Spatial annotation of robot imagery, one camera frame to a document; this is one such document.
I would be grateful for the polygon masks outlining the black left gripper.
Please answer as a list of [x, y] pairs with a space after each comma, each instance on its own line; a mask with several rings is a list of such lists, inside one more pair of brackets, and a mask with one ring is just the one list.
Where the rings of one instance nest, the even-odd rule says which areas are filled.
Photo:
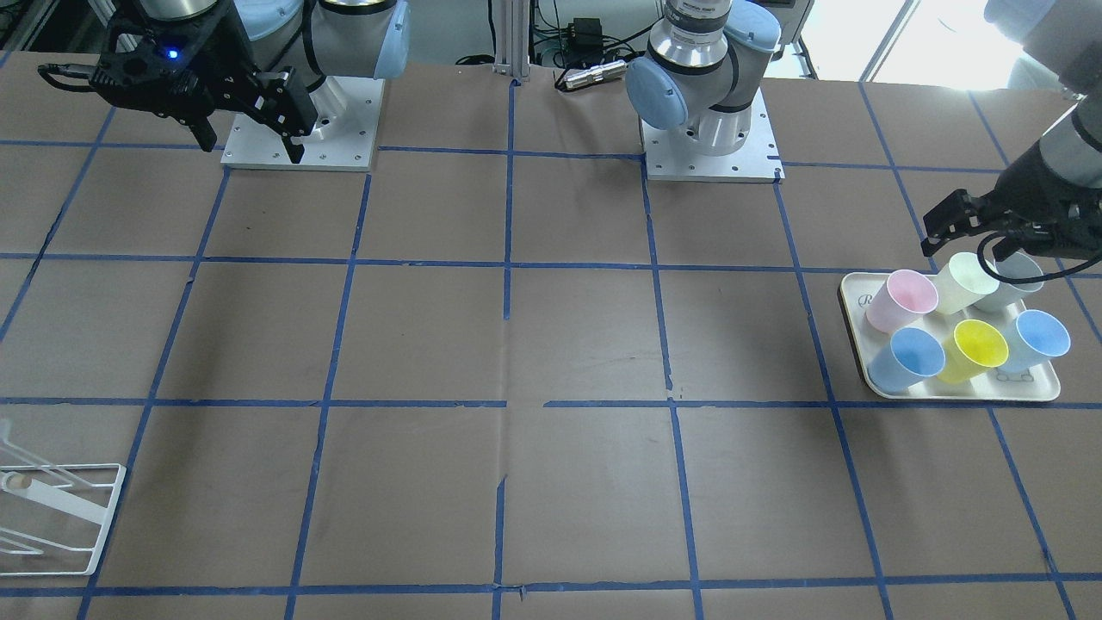
[[1000, 228], [988, 235], [995, 262], [1016, 251], [1089, 262], [1099, 255], [1099, 189], [1059, 177], [1035, 142], [1000, 174], [988, 197], [953, 191], [922, 216], [922, 251]]

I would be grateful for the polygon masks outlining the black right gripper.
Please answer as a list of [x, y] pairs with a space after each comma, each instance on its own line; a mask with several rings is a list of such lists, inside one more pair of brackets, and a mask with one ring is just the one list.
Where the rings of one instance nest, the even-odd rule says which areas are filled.
[[[108, 40], [88, 85], [105, 101], [172, 117], [236, 111], [278, 134], [292, 164], [306, 146], [318, 110], [298, 70], [255, 73], [251, 43], [239, 17], [193, 17], [180, 22], [111, 17]], [[208, 119], [190, 121], [204, 152], [218, 135]]]

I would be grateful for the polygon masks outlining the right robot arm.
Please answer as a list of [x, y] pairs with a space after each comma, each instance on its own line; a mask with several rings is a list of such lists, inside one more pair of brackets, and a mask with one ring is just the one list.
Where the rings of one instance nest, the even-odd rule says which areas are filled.
[[[121, 1], [93, 65], [118, 109], [173, 119], [233, 168], [367, 171], [383, 87], [406, 70], [406, 1]], [[220, 141], [217, 111], [233, 113]]]

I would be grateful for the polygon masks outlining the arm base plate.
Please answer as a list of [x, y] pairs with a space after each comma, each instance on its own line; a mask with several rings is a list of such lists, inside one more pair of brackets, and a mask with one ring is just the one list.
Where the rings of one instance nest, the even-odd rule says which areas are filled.
[[650, 180], [779, 183], [786, 177], [761, 90], [741, 111], [705, 109], [673, 129], [639, 121], [639, 130]]
[[311, 94], [318, 122], [304, 139], [293, 164], [276, 133], [245, 115], [233, 122], [222, 156], [229, 168], [369, 172], [381, 120], [383, 79], [329, 76]]

